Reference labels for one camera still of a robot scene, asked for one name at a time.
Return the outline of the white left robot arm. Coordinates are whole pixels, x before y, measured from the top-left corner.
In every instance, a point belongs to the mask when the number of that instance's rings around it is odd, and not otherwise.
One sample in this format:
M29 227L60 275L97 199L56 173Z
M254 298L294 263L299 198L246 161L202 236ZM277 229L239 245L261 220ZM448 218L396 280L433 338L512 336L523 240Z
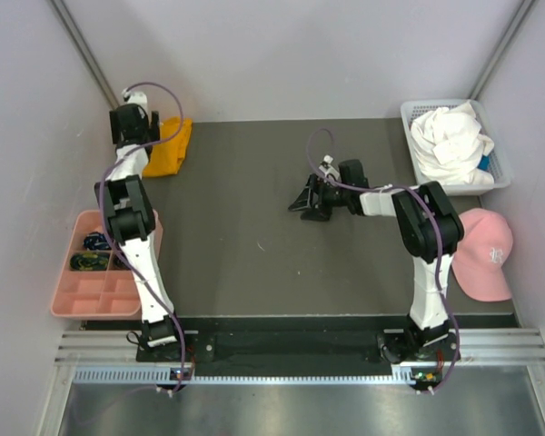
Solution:
M156 250L156 216L142 180L159 143L159 114L125 102L109 112L115 161L95 185L105 238L134 277L141 304L141 362L185 363L188 340L167 295Z

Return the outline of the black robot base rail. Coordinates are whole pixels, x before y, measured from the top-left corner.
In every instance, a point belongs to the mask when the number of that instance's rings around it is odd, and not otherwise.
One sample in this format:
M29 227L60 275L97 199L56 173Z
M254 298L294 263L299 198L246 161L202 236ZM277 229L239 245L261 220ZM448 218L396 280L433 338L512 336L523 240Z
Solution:
M401 348L401 334L376 331L222 331L185 338L185 362L200 377L389 375L384 339Z

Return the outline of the orange t shirt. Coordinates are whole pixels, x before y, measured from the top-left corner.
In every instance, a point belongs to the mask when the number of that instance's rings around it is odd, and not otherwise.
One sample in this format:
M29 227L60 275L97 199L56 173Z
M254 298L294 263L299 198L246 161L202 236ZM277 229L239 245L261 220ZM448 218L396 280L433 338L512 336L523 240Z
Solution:
M178 127L180 127L179 117L164 120L160 126L161 138L170 137ZM185 118L181 130L174 139L156 145L153 148L149 163L144 168L143 177L153 178L177 174L185 159L192 130L193 120Z

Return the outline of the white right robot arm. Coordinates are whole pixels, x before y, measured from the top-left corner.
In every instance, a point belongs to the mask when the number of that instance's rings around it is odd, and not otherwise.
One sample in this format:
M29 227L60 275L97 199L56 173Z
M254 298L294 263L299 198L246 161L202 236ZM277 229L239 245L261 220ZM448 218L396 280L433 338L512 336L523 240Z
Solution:
M464 236L448 196L437 182L371 188L360 161L333 166L327 155L288 210L299 213L304 221L328 222L339 207L353 215L396 219L403 245L412 257L413 299L403 333L379 335L378 347L392 363L429 358L449 336L448 277Z

